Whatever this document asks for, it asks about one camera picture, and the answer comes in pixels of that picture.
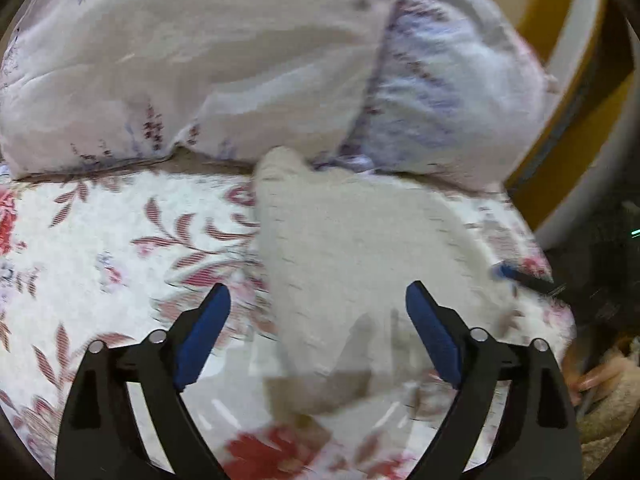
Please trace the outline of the person's hand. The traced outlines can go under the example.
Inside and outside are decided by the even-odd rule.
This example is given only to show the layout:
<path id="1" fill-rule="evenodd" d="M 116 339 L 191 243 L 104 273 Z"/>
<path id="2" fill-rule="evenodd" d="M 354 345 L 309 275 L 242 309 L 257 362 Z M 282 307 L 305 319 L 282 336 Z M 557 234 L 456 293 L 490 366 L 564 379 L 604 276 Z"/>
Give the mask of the person's hand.
<path id="1" fill-rule="evenodd" d="M 583 375 L 568 368 L 564 378 L 572 404 L 577 406 L 582 402 L 582 394 L 589 391 L 594 391 L 596 400 L 605 398 L 616 388 L 626 368 L 627 360 L 623 356 L 616 356 Z"/>

